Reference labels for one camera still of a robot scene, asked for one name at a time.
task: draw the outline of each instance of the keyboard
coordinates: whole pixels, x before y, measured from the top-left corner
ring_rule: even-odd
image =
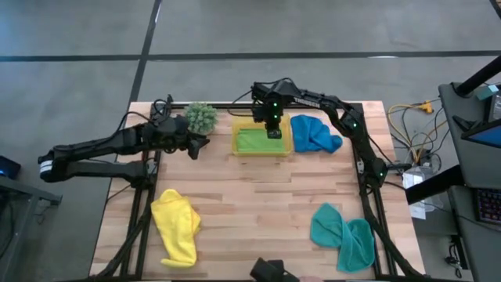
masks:
[[[477,220],[501,226],[501,190],[474,189]]]

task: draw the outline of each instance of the gray floor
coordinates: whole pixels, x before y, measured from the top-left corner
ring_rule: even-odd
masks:
[[[140,54],[152,7],[153,0],[4,0],[0,56]],[[488,0],[165,0],[150,53],[490,50],[501,45],[500,27]],[[300,87],[383,100],[388,108],[435,99],[439,84],[462,81],[491,59],[148,62],[139,100],[171,93],[178,101],[229,101],[253,81],[287,76]],[[43,224],[33,223],[19,280],[86,277],[110,181],[48,185],[38,178],[36,160],[58,143],[108,136],[126,111],[137,65],[0,63],[0,118],[7,121],[0,123],[0,154],[23,165],[21,182],[63,194]],[[422,131],[430,119],[409,112],[409,130]],[[405,159],[404,150],[397,155]],[[442,169],[457,163],[449,137],[440,155]],[[443,261],[447,237],[431,230],[416,223],[426,271],[454,278]]]

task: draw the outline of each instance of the yellow towel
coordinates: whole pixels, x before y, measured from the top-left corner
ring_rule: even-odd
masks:
[[[194,237],[200,229],[200,216],[189,200],[176,190],[165,190],[160,199],[151,203],[151,212],[170,256],[160,262],[178,268],[193,266],[196,262]]]

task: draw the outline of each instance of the spiky green ball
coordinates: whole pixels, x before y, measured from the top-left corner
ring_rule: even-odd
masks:
[[[185,107],[185,117],[188,119],[188,130],[194,133],[206,135],[218,123],[218,113],[215,108],[206,103],[191,103]]]

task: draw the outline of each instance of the wooden tabletop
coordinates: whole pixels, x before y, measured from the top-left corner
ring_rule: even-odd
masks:
[[[150,104],[132,103],[130,110],[149,115]],[[389,158],[395,159],[382,102],[362,105],[370,135]],[[322,111],[287,113],[291,117],[318,117],[333,134],[337,133]],[[127,125],[139,122],[143,122],[141,118],[132,115]],[[321,248],[309,239],[312,216],[322,203],[335,206],[346,221],[363,218],[350,140],[344,138],[343,146],[334,154],[235,157],[231,151],[231,124],[232,117],[220,111],[218,125],[209,136],[211,142],[196,161],[186,152],[162,155],[156,198],[166,189],[175,189],[190,199],[201,217],[201,230],[196,235],[198,261],[190,269],[171,269],[160,264],[168,253],[152,220],[143,279],[248,280],[258,257],[282,259],[285,268],[297,277],[373,278],[372,267],[351,274],[337,271],[338,250]],[[118,161],[137,159],[139,155],[120,156]],[[398,183],[396,176],[388,176],[387,180]],[[110,194],[127,185],[122,179],[114,179]],[[413,267],[424,273],[404,191],[385,185],[381,193],[391,239]],[[91,274],[102,270],[122,245],[133,197],[133,189],[128,189],[106,205]],[[139,240],[133,248],[131,269],[138,244]],[[387,273],[384,249],[378,238],[377,246],[383,273]]]

